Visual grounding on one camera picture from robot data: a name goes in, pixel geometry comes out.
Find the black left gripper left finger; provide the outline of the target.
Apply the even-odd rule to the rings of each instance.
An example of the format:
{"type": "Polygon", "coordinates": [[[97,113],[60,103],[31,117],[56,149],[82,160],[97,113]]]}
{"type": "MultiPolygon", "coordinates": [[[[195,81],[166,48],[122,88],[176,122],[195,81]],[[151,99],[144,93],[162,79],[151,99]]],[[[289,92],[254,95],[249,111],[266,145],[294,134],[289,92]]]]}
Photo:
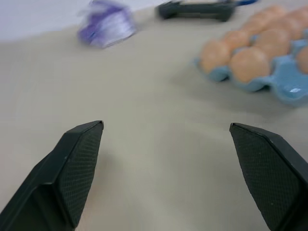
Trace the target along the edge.
{"type": "Polygon", "coordinates": [[[94,178],[104,123],[68,130],[0,214],[2,231],[74,231],[94,178]]]}

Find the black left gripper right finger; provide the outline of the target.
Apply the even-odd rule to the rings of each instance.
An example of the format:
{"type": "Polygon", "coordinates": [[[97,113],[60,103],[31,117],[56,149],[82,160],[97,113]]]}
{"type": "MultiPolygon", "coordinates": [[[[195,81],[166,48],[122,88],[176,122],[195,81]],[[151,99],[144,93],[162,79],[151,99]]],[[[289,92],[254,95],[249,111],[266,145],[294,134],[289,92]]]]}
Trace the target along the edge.
{"type": "Polygon", "coordinates": [[[271,231],[308,229],[308,164],[280,135],[230,125],[245,183],[271,231]]]}

